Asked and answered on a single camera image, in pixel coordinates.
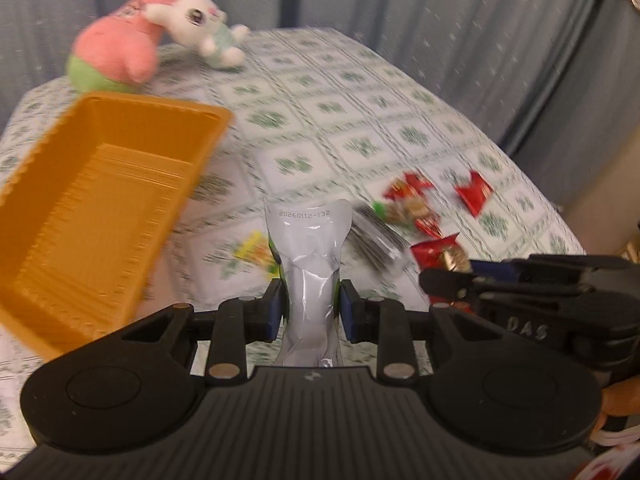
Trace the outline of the person right hand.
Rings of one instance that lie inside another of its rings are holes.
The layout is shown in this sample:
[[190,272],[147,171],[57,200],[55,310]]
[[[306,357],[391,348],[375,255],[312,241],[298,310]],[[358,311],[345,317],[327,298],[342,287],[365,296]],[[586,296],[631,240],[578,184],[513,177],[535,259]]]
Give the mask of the person right hand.
[[616,382],[602,390],[601,411],[594,430],[600,430],[608,416],[624,417],[640,414],[640,377]]

